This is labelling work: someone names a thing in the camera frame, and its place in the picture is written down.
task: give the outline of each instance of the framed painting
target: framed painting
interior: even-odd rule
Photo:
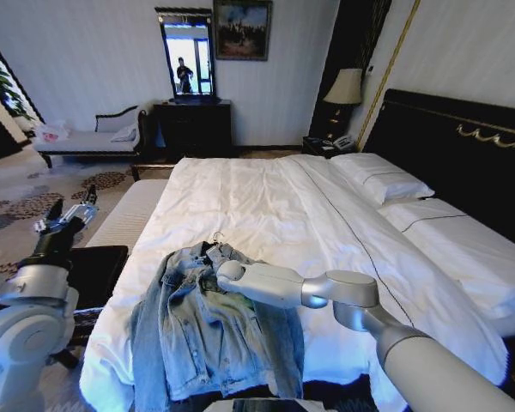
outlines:
[[[215,58],[267,60],[273,2],[215,0]]]

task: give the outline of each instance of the black dresser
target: black dresser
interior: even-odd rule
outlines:
[[[154,106],[168,157],[231,157],[231,101],[165,102]]]

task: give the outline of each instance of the mirror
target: mirror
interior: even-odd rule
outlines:
[[[215,97],[211,9],[156,8],[173,94]]]

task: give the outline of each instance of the black headboard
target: black headboard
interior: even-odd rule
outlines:
[[[515,109],[389,89],[363,151],[515,243]]]

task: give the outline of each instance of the telephone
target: telephone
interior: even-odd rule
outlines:
[[[338,150],[345,151],[354,146],[354,141],[351,135],[346,135],[338,137],[333,144]]]

